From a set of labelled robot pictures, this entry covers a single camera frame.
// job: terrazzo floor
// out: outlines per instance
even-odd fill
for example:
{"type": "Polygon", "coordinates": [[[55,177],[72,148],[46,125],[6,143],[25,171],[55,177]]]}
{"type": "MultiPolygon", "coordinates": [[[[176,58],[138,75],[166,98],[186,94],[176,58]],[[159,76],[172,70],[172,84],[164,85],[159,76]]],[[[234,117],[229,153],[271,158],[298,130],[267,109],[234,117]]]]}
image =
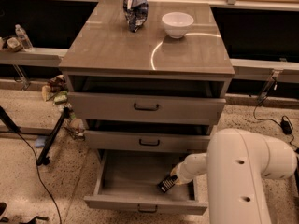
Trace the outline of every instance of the terrazzo floor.
{"type": "MultiPolygon", "coordinates": [[[[255,98],[227,97],[227,105],[219,125],[280,138],[289,142],[272,121],[258,121],[253,117],[255,98]]],[[[1,90],[0,106],[18,126],[53,128],[60,113],[52,102],[44,102],[39,91],[1,90]]],[[[299,146],[299,102],[297,100],[268,99],[257,108],[258,118],[271,118],[280,122],[289,117],[295,137],[293,144],[299,146]]],[[[36,136],[25,136],[36,155],[36,136]]],[[[64,224],[207,224],[208,210],[202,216],[172,214],[139,214],[111,210],[90,209],[83,197],[93,195],[99,162],[95,150],[85,141],[74,141],[61,129],[50,149],[50,164],[40,166],[40,176],[58,204],[64,224]]],[[[207,202],[206,175],[198,178],[200,201],[207,202]]],[[[298,224],[298,192],[294,178],[265,180],[267,197],[273,223],[298,224]]],[[[59,224],[55,205],[44,190],[36,173],[36,160],[31,148],[14,134],[0,133],[0,202],[7,203],[6,217],[9,223],[28,222],[35,216],[49,217],[49,221],[37,223],[59,224]]]]}

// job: plastic bottle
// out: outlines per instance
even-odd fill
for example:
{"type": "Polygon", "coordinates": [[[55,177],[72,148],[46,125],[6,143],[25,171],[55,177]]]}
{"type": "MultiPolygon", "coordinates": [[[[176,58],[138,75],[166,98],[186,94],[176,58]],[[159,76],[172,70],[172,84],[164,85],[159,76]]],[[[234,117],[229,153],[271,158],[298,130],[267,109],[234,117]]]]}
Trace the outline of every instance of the plastic bottle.
{"type": "Polygon", "coordinates": [[[25,51],[34,51],[34,47],[31,44],[31,41],[26,34],[26,31],[19,25],[16,25],[16,35],[18,36],[19,40],[25,51]]]}

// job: drawer cabinet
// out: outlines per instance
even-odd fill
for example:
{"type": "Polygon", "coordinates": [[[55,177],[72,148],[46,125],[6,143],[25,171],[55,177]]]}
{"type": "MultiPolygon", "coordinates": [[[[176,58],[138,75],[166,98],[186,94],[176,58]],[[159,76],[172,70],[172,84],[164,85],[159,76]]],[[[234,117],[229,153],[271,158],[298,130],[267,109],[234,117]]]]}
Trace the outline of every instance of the drawer cabinet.
{"type": "Polygon", "coordinates": [[[202,215],[196,180],[158,189],[172,168],[206,152],[234,69],[208,4],[150,2],[131,33],[122,1],[99,1],[60,64],[69,101],[99,154],[91,208],[202,215]],[[194,17],[189,33],[169,37],[168,12],[194,17]]]}

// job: wire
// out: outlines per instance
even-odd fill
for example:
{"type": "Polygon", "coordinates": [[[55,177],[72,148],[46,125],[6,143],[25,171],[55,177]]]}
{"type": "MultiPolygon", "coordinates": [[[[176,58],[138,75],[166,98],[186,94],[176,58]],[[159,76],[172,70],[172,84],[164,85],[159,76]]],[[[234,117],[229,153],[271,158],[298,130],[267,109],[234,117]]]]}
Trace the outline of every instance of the wire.
{"type": "MultiPolygon", "coordinates": [[[[35,155],[35,158],[36,158],[36,162],[37,162],[37,156],[36,156],[36,153],[35,153],[35,150],[31,147],[31,145],[27,142],[27,140],[25,140],[22,135],[20,135],[18,132],[16,132],[16,134],[26,143],[26,145],[31,148],[31,150],[33,151],[34,155],[35,155]]],[[[39,169],[38,169],[38,166],[36,165],[36,170],[37,170],[37,176],[38,176],[38,179],[39,179],[39,182],[42,184],[42,186],[44,187],[45,191],[49,194],[50,198],[52,199],[56,209],[57,209],[57,213],[58,213],[58,217],[59,217],[59,223],[62,224],[62,217],[61,217],[61,214],[60,214],[60,211],[59,211],[59,208],[58,208],[58,205],[53,197],[53,195],[50,193],[50,191],[47,189],[46,185],[44,184],[44,182],[41,180],[41,177],[40,177],[40,173],[39,173],[39,169]]]]}
{"type": "MultiPolygon", "coordinates": [[[[280,128],[282,128],[281,125],[280,125],[280,123],[278,123],[277,121],[275,121],[275,120],[273,120],[273,119],[270,119],[270,118],[258,119],[258,118],[256,117],[256,115],[255,115],[255,111],[256,111],[256,109],[257,109],[258,107],[262,106],[262,105],[263,105],[263,102],[264,102],[267,98],[268,98],[268,96],[265,96],[265,97],[264,97],[264,98],[263,98],[263,99],[262,99],[256,106],[255,106],[255,108],[254,108],[254,110],[253,110],[253,117],[254,117],[255,119],[257,119],[258,121],[266,121],[266,120],[273,121],[273,122],[275,122],[280,128]]],[[[296,149],[298,149],[299,147],[292,143],[292,141],[295,139],[295,137],[294,137],[291,133],[290,133],[290,134],[287,134],[287,135],[289,135],[289,136],[292,137],[292,140],[289,141],[289,144],[290,144],[291,146],[295,147],[296,149]]]]}

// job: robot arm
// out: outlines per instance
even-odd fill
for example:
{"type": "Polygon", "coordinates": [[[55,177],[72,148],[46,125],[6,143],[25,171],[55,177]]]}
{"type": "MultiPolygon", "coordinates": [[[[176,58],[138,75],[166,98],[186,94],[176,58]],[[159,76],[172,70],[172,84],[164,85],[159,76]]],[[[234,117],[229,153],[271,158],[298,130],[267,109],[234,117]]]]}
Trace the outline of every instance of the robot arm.
{"type": "Polygon", "coordinates": [[[290,177],[297,158],[289,145],[273,137],[225,129],[211,139],[207,154],[191,154],[172,171],[174,184],[207,173],[211,224],[271,224],[263,178],[290,177]]]}

